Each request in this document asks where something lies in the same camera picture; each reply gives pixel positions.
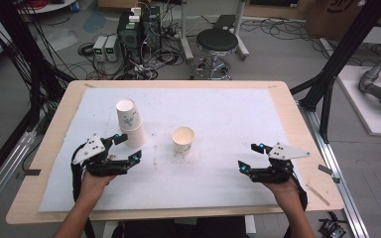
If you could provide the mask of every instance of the black pole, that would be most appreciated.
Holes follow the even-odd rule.
[[[364,39],[380,17],[381,0],[368,0],[320,74],[308,82],[302,83],[291,89],[291,92],[296,94],[309,87],[311,88],[306,97],[300,101],[302,107],[306,107],[311,111],[316,110],[316,106],[325,96],[322,103],[319,132],[326,143],[328,143],[327,125],[333,84],[346,63],[355,53],[357,48],[363,43]]]

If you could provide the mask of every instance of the white paper cup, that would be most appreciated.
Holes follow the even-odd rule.
[[[128,147],[138,148],[147,142],[143,123],[141,123],[141,125],[139,125],[134,130],[125,130],[121,128],[120,131],[123,134],[128,135],[128,140],[125,142]]]
[[[126,98],[118,101],[116,110],[120,129],[134,130],[141,125],[141,117],[132,99]]]
[[[194,131],[189,127],[179,127],[173,134],[172,139],[175,143],[175,152],[177,154],[185,154],[191,149],[191,143],[193,142]]]

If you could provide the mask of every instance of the floor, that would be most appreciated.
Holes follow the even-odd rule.
[[[77,36],[76,44],[58,51],[58,54],[78,78],[86,78],[92,71],[89,65],[79,63],[84,61],[84,58],[77,54],[78,47],[95,41],[99,34],[115,33],[116,17],[119,16],[115,12],[100,12],[96,9],[95,2],[87,1],[80,2],[81,8],[78,13],[64,9],[39,16],[44,26],[50,29],[68,28]],[[206,19],[210,22],[216,21],[216,17],[212,16],[207,16]],[[189,33],[189,40],[196,58],[203,56],[203,53],[195,47],[192,36],[197,31],[210,28],[210,24],[203,21],[200,17],[190,18],[188,25],[189,30],[194,27],[194,32]],[[298,31],[303,31],[303,23],[287,25],[295,35],[285,33],[284,28],[281,28],[283,32],[274,32],[276,29],[268,31],[268,24],[262,28],[264,31],[256,26],[259,26],[259,21],[244,21],[240,32],[250,57],[245,61],[240,60],[237,55],[225,57],[232,65],[230,74],[233,80],[283,80],[291,88],[317,75],[326,64],[326,54],[319,49],[317,41],[310,40],[306,35],[302,35],[303,38],[298,35]],[[377,61],[380,56],[371,50],[378,49],[370,45],[362,46],[349,64],[372,65],[370,60]],[[115,67],[116,64],[108,65],[107,70]],[[157,79],[186,80],[190,76],[191,67],[192,64],[182,63],[160,68]],[[305,94],[299,93],[295,95],[295,99],[301,99]],[[29,106],[29,92],[21,77],[10,61],[5,56],[0,56],[0,148]],[[317,115],[320,115],[320,108],[319,104]],[[334,86],[328,130],[333,152],[368,235],[381,237],[381,137],[367,134],[338,83]],[[39,135],[34,146],[40,142],[40,138]],[[26,166],[33,156],[34,152],[26,158]],[[16,170],[0,193],[0,237],[49,237],[58,228],[58,224],[13,226],[5,221],[6,213],[22,183],[22,180],[17,178],[20,171],[21,168]],[[320,228],[320,219],[329,218],[326,212],[312,212],[308,216],[314,230]],[[345,219],[342,212],[337,212],[337,216],[339,220]],[[257,215],[255,224],[256,237],[282,237],[288,225],[285,217],[280,214]],[[346,224],[341,226],[347,231],[344,237],[353,237]],[[103,223],[94,222],[94,228],[97,237],[101,236]]]

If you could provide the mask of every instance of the gray floor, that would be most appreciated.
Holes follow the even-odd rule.
[[[116,17],[115,13],[103,13],[103,16]],[[92,42],[98,34],[113,34],[116,32],[117,21],[105,20],[97,14],[95,4],[84,4],[79,13],[73,14],[68,10],[40,16],[42,24],[54,24],[55,28],[68,28],[75,32],[78,43],[61,50],[58,54],[65,63],[77,63],[84,58],[77,54],[77,48],[84,43]],[[189,29],[202,18],[189,20]],[[196,29],[208,28],[208,24],[198,24]],[[260,29],[254,31],[242,30],[240,37],[250,52],[250,57],[242,61],[237,55],[225,57],[232,65],[233,80],[283,80],[289,87],[294,87],[319,73],[326,64],[326,58],[321,52],[313,48],[313,43],[304,40],[278,40]],[[203,53],[195,48],[194,38],[190,38],[192,51],[196,58]],[[362,47],[356,54],[358,59],[376,60],[377,56]],[[157,79],[188,79],[192,64],[167,66],[158,70]],[[73,72],[79,78],[85,78],[82,68]],[[301,99],[304,92],[295,95]],[[18,72],[5,57],[0,57],[0,148],[9,137],[16,125],[29,109],[28,90]],[[338,83],[335,84],[332,97],[331,114],[329,120],[328,138],[337,157],[345,180],[353,195],[355,204],[363,218],[370,237],[381,237],[381,137],[369,136],[349,103],[346,95]],[[22,180],[9,180],[0,194],[0,237],[49,237],[57,229],[58,224],[41,225],[8,225],[6,214],[12,200],[21,185]],[[340,220],[344,220],[342,212],[337,213]],[[309,213],[311,225],[319,229],[319,219],[328,218],[325,212]],[[287,228],[287,221],[283,215],[264,215],[255,217],[256,237],[282,237]],[[347,231],[344,237],[352,237],[348,227],[342,224]],[[102,232],[102,222],[95,222],[97,237]]]

